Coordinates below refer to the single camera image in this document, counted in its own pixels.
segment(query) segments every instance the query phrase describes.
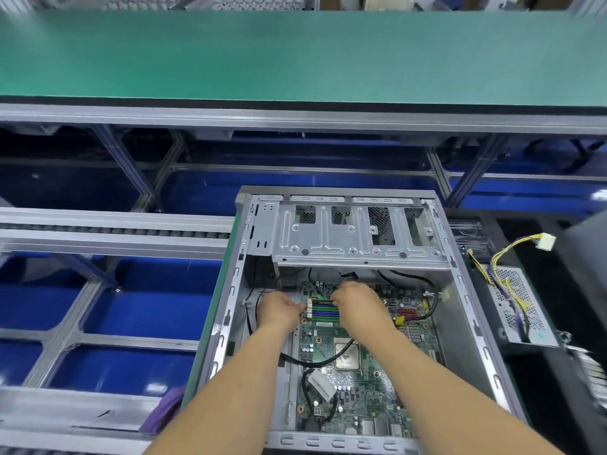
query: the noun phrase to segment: green anti-static mat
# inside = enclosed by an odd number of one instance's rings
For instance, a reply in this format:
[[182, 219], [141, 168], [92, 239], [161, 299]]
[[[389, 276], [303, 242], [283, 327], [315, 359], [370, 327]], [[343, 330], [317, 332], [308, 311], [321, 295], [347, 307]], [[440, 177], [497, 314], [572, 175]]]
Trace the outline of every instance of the green anti-static mat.
[[0, 14], [0, 58], [5, 102], [607, 106], [607, 22], [566, 12]]

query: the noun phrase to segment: circuit board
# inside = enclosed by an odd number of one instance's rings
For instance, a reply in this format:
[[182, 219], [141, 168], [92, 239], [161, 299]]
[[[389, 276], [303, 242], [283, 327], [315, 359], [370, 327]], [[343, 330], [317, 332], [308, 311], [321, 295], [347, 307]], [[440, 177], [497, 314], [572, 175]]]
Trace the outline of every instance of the circuit board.
[[[399, 319], [399, 331], [432, 359], [441, 362], [440, 348], [432, 318], [405, 321], [402, 318], [427, 312], [428, 301], [419, 289], [398, 289], [388, 285], [370, 285], [393, 319]], [[303, 299], [308, 311], [300, 322], [300, 359], [318, 362], [334, 356], [350, 340], [339, 325], [339, 312], [330, 302], [332, 284], [305, 282]], [[373, 356], [358, 343], [348, 348], [336, 361], [321, 368], [321, 372], [338, 392], [338, 410], [322, 431], [336, 434], [415, 437], [412, 421], [388, 376]], [[313, 401], [313, 416], [327, 416], [332, 407], [309, 386]], [[308, 419], [308, 406], [303, 390], [297, 392], [298, 428]]]

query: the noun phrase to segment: power connector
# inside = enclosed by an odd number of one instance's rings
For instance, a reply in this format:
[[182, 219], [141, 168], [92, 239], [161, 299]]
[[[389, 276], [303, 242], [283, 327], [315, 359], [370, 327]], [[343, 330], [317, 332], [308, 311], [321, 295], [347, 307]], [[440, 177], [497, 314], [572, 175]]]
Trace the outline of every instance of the power connector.
[[535, 247], [541, 249], [542, 251], [551, 251], [554, 247], [554, 242], [557, 240], [556, 236], [551, 235], [550, 233], [542, 233], [542, 237], [535, 244]]

